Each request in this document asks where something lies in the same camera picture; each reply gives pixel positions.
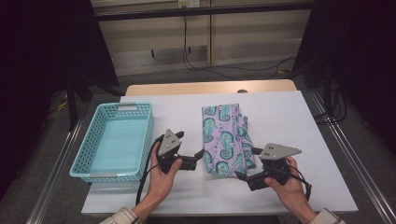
folded cloth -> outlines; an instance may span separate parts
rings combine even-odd
[[[202,108],[207,172],[236,176],[254,168],[248,117],[239,114],[239,104]]]

teal plastic basket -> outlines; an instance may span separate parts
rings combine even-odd
[[[140,180],[153,122],[150,103],[99,105],[70,175],[89,183]]]

fingers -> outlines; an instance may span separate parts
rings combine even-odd
[[[272,177],[267,177],[264,179],[265,184],[271,187],[274,191],[278,191],[281,188],[281,185]]]
[[[293,157],[287,157],[286,160],[288,161],[288,163],[289,163],[290,166],[292,166],[292,167],[295,168],[295,169],[291,168],[291,169],[290,169],[290,173],[291,173],[292,175],[300,176],[300,175],[298,174],[297,170],[296,170],[296,169],[297,169],[297,161],[296,161]]]
[[[180,169],[181,163],[183,163],[182,159],[177,159],[171,166],[171,169],[168,172],[170,178],[174,179],[177,171]]]
[[[158,142],[157,144],[155,144],[154,149],[152,149],[152,152],[151,152],[151,164],[157,164],[158,163],[157,151],[160,149],[160,145],[161,145],[161,143]]]

human hand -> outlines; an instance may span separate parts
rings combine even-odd
[[[297,169],[297,162],[292,157],[287,157],[289,165]],[[296,169],[290,169],[293,175],[299,176]],[[291,211],[302,223],[309,223],[317,215],[305,198],[303,184],[300,180],[289,178],[285,185],[280,185],[272,177],[265,178],[265,183],[277,194],[283,205]]]
[[[153,197],[154,199],[162,202],[171,191],[175,175],[180,169],[183,161],[181,159],[177,159],[172,164],[168,174],[163,173],[157,160],[157,151],[159,150],[159,147],[160,143],[157,143],[151,153],[151,167],[156,167],[152,168],[149,173],[149,187],[146,197]]]
[[[180,169],[181,159],[177,159],[168,174],[163,173],[157,160],[158,142],[151,152],[151,167],[149,173],[149,186],[146,197],[132,211],[141,219],[146,219],[149,214],[168,196],[172,189],[177,171]]]

metal frame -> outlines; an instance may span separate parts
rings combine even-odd
[[[291,11],[305,10],[314,7],[337,7],[336,4],[316,4],[314,2],[263,4],[238,7],[191,7],[171,8],[151,11],[136,11],[122,13],[97,13],[94,16],[68,16],[53,19],[51,22],[97,22],[97,21],[124,21],[167,17],[203,16],[219,14],[235,14],[249,12]]]

